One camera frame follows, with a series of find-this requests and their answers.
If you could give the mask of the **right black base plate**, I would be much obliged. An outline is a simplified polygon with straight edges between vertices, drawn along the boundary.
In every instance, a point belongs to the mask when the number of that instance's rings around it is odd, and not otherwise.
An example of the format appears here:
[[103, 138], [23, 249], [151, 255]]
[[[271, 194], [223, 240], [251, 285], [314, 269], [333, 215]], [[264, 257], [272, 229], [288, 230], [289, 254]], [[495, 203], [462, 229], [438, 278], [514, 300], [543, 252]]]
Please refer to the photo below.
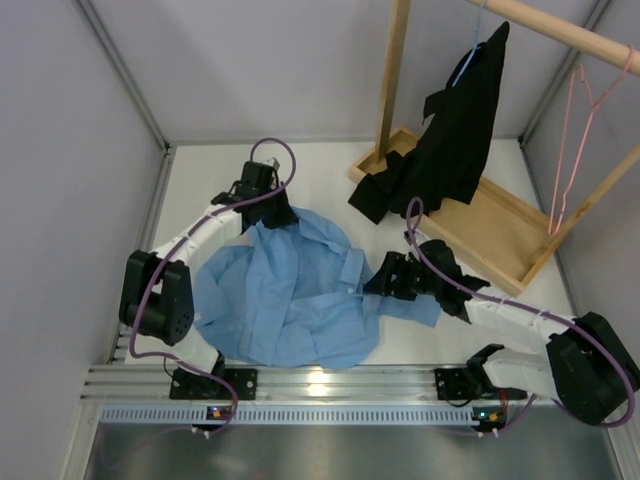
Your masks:
[[434, 375], [439, 400], [471, 401], [479, 397], [479, 382], [466, 368], [438, 368]]

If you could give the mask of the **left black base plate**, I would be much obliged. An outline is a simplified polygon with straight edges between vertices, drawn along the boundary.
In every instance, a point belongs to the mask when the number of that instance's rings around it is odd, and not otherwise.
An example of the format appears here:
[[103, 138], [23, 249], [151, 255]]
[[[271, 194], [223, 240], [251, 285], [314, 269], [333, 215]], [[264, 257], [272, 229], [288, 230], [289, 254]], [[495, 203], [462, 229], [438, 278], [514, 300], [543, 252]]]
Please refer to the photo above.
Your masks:
[[[226, 369], [222, 379], [236, 392], [241, 401], [254, 400], [258, 371], [251, 368]], [[171, 400], [230, 400], [230, 391], [208, 377], [190, 373], [181, 368], [172, 374], [169, 391]]]

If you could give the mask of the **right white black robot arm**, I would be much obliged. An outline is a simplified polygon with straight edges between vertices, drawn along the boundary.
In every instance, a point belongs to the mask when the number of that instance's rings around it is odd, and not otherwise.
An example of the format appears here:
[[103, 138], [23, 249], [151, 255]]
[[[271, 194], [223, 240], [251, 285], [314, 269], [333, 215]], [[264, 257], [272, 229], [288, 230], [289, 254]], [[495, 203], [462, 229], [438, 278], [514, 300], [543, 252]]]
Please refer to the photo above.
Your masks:
[[603, 316], [551, 314], [486, 293], [489, 282], [464, 273], [442, 240], [418, 254], [390, 251], [364, 285], [368, 294], [416, 305], [433, 300], [467, 324], [497, 331], [519, 350], [492, 343], [458, 369], [436, 373], [441, 400], [546, 397], [588, 425], [606, 425], [620, 406], [632, 409], [639, 368]]

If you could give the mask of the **aluminium mounting rail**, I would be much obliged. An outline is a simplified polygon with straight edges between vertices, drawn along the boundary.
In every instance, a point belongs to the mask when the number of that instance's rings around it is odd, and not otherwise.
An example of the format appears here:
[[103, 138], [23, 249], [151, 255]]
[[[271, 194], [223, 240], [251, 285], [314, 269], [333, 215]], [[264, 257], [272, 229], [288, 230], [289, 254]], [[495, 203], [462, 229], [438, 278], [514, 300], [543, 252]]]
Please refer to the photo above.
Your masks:
[[[82, 387], [87, 403], [167, 403], [175, 369], [169, 364], [95, 365]], [[345, 370], [318, 366], [257, 367], [255, 404], [434, 404], [432, 365], [364, 365]]]

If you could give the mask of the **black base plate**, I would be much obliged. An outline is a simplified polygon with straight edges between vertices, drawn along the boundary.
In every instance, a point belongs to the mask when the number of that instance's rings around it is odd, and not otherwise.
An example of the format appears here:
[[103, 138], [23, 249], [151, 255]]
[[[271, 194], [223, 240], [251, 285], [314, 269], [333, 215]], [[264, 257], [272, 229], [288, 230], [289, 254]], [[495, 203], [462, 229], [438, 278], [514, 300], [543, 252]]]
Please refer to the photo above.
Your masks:
[[466, 368], [438, 368], [434, 375], [439, 400], [471, 401], [479, 397], [479, 382]]
[[[222, 379], [236, 392], [241, 401], [254, 400], [258, 371], [251, 368], [226, 369]], [[208, 377], [190, 373], [181, 368], [172, 374], [169, 391], [171, 400], [230, 400], [230, 391]]]

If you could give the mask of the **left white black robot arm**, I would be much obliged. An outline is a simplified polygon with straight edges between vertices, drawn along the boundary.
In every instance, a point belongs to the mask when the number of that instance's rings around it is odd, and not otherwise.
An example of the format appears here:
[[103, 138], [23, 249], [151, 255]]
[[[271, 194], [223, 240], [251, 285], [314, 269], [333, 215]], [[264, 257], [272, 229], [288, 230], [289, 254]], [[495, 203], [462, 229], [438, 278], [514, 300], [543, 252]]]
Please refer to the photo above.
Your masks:
[[277, 229], [297, 222], [278, 170], [275, 158], [245, 162], [240, 179], [214, 197], [200, 219], [155, 250], [136, 250], [127, 259], [120, 323], [160, 341], [160, 355], [189, 372], [193, 389], [206, 399], [223, 393], [226, 375], [223, 355], [194, 326], [196, 276], [225, 243], [254, 225]]

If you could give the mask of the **light blue shirt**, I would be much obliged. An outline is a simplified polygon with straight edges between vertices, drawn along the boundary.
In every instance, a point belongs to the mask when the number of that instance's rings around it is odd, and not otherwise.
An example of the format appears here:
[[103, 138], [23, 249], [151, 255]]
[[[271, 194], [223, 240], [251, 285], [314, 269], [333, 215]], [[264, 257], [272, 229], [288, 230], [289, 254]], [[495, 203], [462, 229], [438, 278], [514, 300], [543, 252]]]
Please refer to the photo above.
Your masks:
[[367, 295], [373, 272], [332, 221], [297, 208], [297, 223], [251, 227], [246, 245], [225, 246], [200, 269], [194, 325], [222, 355], [247, 363], [344, 369], [364, 361], [380, 340], [380, 318], [427, 327], [440, 307]]

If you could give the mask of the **wooden clothes rack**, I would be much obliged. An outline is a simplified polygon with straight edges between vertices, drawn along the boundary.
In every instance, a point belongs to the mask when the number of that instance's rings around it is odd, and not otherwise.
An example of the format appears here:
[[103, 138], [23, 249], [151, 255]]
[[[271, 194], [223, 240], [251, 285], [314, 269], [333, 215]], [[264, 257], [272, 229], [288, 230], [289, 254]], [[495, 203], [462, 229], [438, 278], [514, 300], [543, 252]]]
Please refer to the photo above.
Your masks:
[[[349, 170], [360, 182], [386, 166], [385, 154], [405, 153], [418, 140], [410, 130], [391, 127], [409, 19], [410, 2], [391, 4], [381, 113], [374, 147]], [[536, 33], [563, 43], [633, 75], [639, 72], [639, 54], [629, 46], [603, 37], [564, 19], [518, 1], [489, 1], [486, 9]], [[573, 227], [638, 162], [633, 147], [578, 209], [558, 227], [549, 218], [487, 178], [482, 178], [470, 204], [446, 200], [440, 210], [424, 217], [420, 230], [444, 240], [456, 256], [504, 292], [518, 296], [544, 267]]]

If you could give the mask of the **black shirt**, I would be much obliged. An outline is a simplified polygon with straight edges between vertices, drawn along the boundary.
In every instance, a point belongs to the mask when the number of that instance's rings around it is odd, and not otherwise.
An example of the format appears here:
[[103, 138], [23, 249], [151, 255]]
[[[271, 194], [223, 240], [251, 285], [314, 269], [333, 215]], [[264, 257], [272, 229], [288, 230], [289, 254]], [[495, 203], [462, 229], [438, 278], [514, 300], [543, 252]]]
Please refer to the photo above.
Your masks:
[[387, 168], [366, 175], [348, 203], [375, 224], [388, 213], [429, 214], [445, 199], [470, 204], [486, 166], [499, 104], [510, 24], [503, 22], [456, 65], [444, 89], [426, 97], [430, 121], [406, 154], [386, 155]]

